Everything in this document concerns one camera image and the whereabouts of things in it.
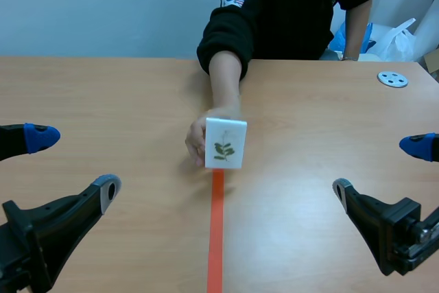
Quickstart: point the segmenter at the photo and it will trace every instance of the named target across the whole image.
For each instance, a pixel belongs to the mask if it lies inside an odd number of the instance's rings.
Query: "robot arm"
[[[59,139],[55,128],[31,124],[0,126],[0,160],[34,153]],[[83,192],[22,210],[5,202],[8,222],[0,226],[0,292],[29,287],[46,293],[54,286],[67,259],[105,213],[121,189],[115,175],[96,179]]]
[[[400,147],[416,158],[439,161],[438,134],[406,137]],[[421,205],[409,198],[386,204],[359,194],[343,178],[333,183],[333,189],[384,275],[394,271],[405,275],[439,248],[439,207],[421,221]]]

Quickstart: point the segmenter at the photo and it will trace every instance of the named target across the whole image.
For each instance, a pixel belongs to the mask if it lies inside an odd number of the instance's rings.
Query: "plastic bag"
[[[363,43],[361,44],[360,53],[366,53],[369,45],[370,35],[372,34],[373,23],[369,23],[364,34]],[[329,49],[331,51],[344,51],[346,46],[346,22],[343,22],[340,29],[335,33],[334,39],[329,43]]]
[[[410,19],[398,27],[394,27],[377,43],[371,47],[367,53],[375,54],[382,61],[386,62],[410,62],[414,60],[414,44],[416,37],[407,28],[416,19]]]

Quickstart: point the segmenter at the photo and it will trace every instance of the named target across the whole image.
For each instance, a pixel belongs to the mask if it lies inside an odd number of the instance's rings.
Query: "metal screw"
[[[419,242],[425,243],[431,237],[431,231],[428,229],[423,229],[419,234]]]

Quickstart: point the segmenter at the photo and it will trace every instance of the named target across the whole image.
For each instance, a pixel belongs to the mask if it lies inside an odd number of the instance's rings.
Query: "plant drawing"
[[[215,150],[219,156],[214,156],[214,159],[228,161],[227,157],[235,153],[231,143],[225,143],[227,133],[227,131],[224,131],[224,134],[222,135],[222,143],[215,143]]]

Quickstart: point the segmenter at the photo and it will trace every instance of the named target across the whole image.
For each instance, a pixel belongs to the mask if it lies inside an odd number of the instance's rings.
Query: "white plastic bag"
[[[375,54],[382,61],[386,62],[410,62],[414,61],[414,44],[416,37],[407,28],[416,19],[410,19],[398,27],[394,27],[368,51],[368,54]]]

